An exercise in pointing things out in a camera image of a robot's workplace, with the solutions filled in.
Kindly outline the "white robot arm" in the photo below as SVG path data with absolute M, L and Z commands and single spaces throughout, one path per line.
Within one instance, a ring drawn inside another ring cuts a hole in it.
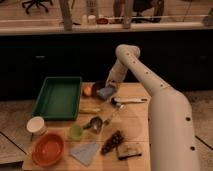
M 121 44 L 106 83 L 122 83 L 130 70 L 151 96 L 148 106 L 151 171 L 201 171 L 188 99 L 140 60 L 140 48 Z

